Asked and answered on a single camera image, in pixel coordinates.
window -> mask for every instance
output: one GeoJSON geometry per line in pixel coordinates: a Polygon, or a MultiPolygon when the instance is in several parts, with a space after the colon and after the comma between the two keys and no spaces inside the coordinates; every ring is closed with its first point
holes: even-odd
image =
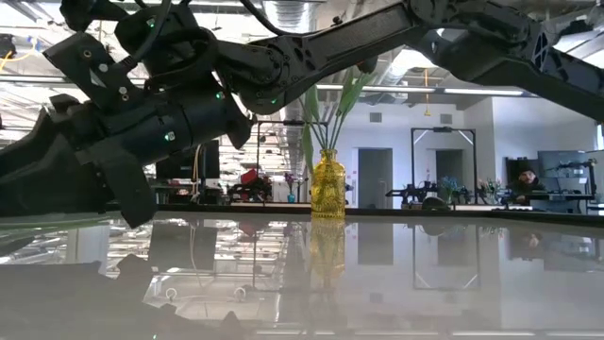
{"type": "Polygon", "coordinates": [[[604,150],[604,133],[602,131],[602,125],[597,126],[597,149],[604,150]]]}

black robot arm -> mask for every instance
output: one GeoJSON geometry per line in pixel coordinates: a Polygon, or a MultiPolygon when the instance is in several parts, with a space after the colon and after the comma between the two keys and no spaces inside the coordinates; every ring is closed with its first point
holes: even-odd
{"type": "Polygon", "coordinates": [[[321,78],[402,44],[462,80],[517,86],[604,120],[602,71],[556,51],[539,23],[493,2],[401,0],[318,33],[250,44],[216,40],[186,1],[128,15],[108,0],[63,0],[61,13],[78,33],[44,55],[90,101],[51,98],[33,131],[0,150],[0,215],[99,212],[115,199],[136,227],[155,211],[143,165],[223,134],[236,147],[249,138],[254,119],[232,93],[270,114],[321,78]],[[134,58],[115,62],[83,33],[91,20],[115,20],[120,44],[135,56],[166,13],[142,58],[149,73],[142,89],[127,77],[134,58]],[[437,28],[467,33],[449,42],[437,28]]]}

glass table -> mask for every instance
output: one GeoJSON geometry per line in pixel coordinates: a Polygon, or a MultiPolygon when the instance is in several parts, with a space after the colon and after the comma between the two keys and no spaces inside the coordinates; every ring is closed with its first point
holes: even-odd
{"type": "Polygon", "coordinates": [[[600,338],[604,230],[159,212],[0,221],[0,339],[600,338]]]}

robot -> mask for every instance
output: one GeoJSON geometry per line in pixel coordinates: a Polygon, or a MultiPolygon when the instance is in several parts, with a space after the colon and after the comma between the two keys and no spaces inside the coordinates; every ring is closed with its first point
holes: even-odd
{"type": "Polygon", "coordinates": [[[556,37],[514,8],[400,0],[293,34],[241,1],[277,36],[219,41],[197,25],[188,0],[162,0],[131,15],[109,0],[63,0],[60,11],[76,33],[43,53],[90,101],[51,97],[29,135],[0,151],[0,215],[102,212],[116,201],[137,227],[156,211],[144,165],[223,134],[236,147],[249,138],[254,120],[234,94],[257,115],[270,114],[334,72],[354,65],[373,71],[377,55],[402,44],[460,80],[516,86],[604,121],[603,71],[554,49],[556,37]],[[130,56],[114,60],[85,33],[93,20],[116,21],[115,35],[130,56]],[[466,32],[450,42],[439,28],[466,32]],[[139,62],[149,73],[143,88],[127,77],[139,62]]]}

door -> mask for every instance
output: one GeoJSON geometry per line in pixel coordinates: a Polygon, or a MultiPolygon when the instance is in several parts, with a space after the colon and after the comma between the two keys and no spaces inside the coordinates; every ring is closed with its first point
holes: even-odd
{"type": "Polygon", "coordinates": [[[386,197],[393,188],[393,150],[359,149],[359,208],[391,209],[386,197]]]}
{"type": "MultiPolygon", "coordinates": [[[[436,178],[440,182],[444,177],[456,179],[458,185],[463,185],[463,150],[436,150],[436,178]]],[[[438,194],[446,200],[444,195],[443,190],[438,194]]]]}

